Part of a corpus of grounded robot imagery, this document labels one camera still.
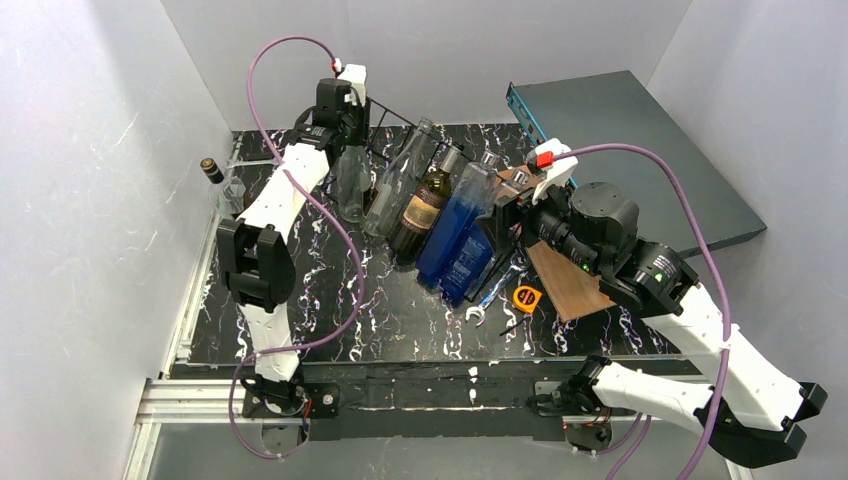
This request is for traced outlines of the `blue square bottle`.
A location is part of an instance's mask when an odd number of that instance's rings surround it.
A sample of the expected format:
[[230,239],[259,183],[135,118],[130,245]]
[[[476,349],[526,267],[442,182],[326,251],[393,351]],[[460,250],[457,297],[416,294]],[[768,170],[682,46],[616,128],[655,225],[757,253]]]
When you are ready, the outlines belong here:
[[476,213],[472,217],[468,234],[453,263],[440,281],[442,297],[451,308],[456,309],[463,303],[467,291],[477,282],[493,256],[490,242],[478,225],[477,219],[479,217],[487,218],[491,215],[495,199],[502,194],[506,187],[521,191],[528,182],[528,178],[529,175],[524,170],[513,170],[508,180],[502,181],[496,186],[494,192],[483,204],[482,212]]
[[425,289],[436,289],[475,219],[487,210],[497,184],[499,160],[486,149],[479,161],[469,162],[463,170],[416,262],[417,280]]

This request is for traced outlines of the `tall clear glass bottle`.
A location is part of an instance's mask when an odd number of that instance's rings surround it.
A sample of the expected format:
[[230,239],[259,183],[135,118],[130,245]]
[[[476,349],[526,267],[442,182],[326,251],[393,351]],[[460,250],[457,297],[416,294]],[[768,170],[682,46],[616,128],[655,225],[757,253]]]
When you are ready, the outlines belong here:
[[364,146],[349,146],[336,166],[334,196],[341,217],[350,223],[364,218],[365,194],[370,188],[370,168]]

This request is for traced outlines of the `green wine bottle tan label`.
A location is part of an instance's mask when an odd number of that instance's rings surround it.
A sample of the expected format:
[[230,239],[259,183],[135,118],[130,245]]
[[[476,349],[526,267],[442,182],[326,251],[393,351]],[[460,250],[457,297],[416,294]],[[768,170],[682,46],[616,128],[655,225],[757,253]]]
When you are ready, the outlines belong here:
[[452,194],[451,173],[464,152],[461,143],[452,143],[437,169],[427,173],[416,187],[389,236],[389,248],[398,265],[409,265],[423,248],[427,235]]

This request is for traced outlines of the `short clear glass bottle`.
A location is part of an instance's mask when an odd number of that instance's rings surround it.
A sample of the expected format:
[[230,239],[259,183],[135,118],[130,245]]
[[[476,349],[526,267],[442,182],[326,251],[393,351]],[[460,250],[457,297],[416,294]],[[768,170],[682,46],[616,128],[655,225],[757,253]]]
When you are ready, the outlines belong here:
[[363,230],[369,236],[386,238],[394,228],[400,210],[409,202],[427,159],[424,147],[433,122],[422,117],[403,150],[392,160],[376,183],[377,197],[365,218]]

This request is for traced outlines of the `dark-capped clear bottle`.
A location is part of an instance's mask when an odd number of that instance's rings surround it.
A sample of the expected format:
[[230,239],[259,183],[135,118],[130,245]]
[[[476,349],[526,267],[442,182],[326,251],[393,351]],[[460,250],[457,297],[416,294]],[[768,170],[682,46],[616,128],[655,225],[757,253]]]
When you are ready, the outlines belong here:
[[247,188],[237,177],[226,176],[213,158],[200,161],[200,168],[210,181],[209,201],[222,218],[237,219],[247,208]]

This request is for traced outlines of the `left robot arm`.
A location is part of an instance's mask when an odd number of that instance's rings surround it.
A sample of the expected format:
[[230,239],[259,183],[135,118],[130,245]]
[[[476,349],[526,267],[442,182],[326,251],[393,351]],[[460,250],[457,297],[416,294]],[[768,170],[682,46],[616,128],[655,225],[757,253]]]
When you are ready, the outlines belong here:
[[300,414],[308,402],[288,320],[296,269],[286,240],[308,193],[347,147],[363,145],[369,114],[364,79],[320,80],[311,117],[299,119],[284,136],[280,164],[264,189],[217,229],[225,284],[246,320],[254,351],[255,374],[241,384],[283,415]]

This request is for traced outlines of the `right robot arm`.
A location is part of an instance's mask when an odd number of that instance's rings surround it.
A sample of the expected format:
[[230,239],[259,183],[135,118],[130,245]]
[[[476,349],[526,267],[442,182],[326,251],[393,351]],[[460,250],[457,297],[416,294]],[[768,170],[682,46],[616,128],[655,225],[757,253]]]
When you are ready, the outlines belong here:
[[658,417],[708,438],[744,467],[795,459],[801,422],[817,416],[828,395],[814,382],[783,374],[726,324],[696,272],[670,247],[638,236],[639,208],[616,186],[595,182],[531,190],[500,189],[476,224],[493,248],[541,241],[599,281],[600,292],[661,333],[705,376],[688,384],[631,370],[590,355],[555,389],[529,400],[540,415],[621,408]]

